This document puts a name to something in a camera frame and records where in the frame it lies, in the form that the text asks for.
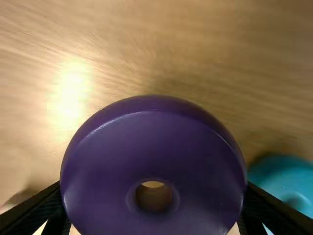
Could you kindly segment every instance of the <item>wooden table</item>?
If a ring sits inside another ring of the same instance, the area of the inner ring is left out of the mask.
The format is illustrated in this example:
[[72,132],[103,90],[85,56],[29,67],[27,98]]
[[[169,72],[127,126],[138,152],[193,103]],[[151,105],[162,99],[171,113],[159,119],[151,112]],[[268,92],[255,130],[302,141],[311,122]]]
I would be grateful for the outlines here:
[[313,159],[310,0],[0,0],[0,204],[59,178],[94,112],[138,94],[195,102],[249,165]]

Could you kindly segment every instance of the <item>black metal frame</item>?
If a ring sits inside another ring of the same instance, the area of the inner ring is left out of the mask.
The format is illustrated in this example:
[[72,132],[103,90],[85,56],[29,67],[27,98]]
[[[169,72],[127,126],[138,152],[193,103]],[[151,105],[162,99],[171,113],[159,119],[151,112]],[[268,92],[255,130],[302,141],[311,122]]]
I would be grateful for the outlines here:
[[[32,235],[46,221],[42,235],[69,234],[59,182],[1,214],[0,235]],[[313,235],[312,219],[250,182],[237,223],[241,235],[266,235],[263,224],[275,235]]]

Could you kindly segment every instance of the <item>purple foam ring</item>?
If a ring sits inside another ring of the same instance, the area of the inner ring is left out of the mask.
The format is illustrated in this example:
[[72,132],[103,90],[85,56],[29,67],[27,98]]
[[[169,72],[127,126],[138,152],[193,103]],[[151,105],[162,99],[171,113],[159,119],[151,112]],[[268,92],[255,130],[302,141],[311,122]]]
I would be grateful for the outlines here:
[[[166,212],[136,205],[135,189],[147,180],[172,187]],[[159,95],[124,99],[90,117],[66,150],[60,182],[82,235],[224,235],[247,185],[242,154],[223,125]]]

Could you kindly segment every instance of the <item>wood grain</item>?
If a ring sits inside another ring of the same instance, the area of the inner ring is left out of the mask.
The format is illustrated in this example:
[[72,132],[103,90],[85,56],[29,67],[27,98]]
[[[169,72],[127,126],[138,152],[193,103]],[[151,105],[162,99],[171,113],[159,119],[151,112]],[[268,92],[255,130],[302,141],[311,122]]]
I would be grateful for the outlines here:
[[94,112],[169,94],[220,119],[247,165],[313,159],[310,0],[0,0],[0,204],[58,180]]

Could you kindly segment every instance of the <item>center hole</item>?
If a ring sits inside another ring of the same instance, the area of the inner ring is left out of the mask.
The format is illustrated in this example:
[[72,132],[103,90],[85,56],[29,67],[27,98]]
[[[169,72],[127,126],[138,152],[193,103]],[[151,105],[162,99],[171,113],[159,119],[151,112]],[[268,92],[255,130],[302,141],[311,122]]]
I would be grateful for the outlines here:
[[172,200],[172,188],[160,181],[146,181],[136,188],[135,201],[146,212],[165,212]]

